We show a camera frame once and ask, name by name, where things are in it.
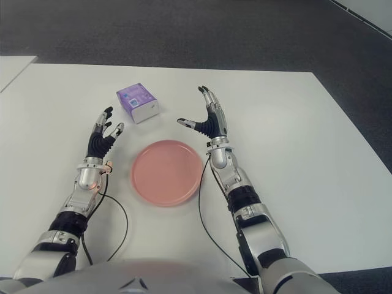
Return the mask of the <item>robot left hand black silver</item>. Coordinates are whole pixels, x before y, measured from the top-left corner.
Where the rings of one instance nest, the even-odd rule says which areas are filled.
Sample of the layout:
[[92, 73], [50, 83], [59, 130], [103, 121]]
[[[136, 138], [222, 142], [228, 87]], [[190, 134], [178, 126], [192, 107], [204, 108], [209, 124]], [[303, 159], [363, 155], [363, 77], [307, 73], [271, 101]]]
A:
[[89, 137], [86, 157], [94, 157], [102, 160], [114, 145], [116, 139], [122, 134], [124, 130], [123, 122], [119, 123], [109, 135], [104, 137], [104, 132], [112, 125], [112, 122], [109, 121], [112, 115], [113, 107], [106, 108], [99, 115]]

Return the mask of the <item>robot right hand black silver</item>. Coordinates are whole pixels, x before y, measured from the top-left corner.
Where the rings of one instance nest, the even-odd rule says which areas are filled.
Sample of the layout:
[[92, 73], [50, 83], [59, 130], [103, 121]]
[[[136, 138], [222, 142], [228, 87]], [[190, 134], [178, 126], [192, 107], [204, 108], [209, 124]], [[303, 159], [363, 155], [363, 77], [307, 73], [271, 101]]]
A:
[[227, 123], [217, 97], [206, 86], [199, 86], [198, 90], [206, 102], [207, 119], [203, 122], [195, 122], [185, 118], [178, 118], [177, 123], [196, 130], [210, 139], [227, 137]]

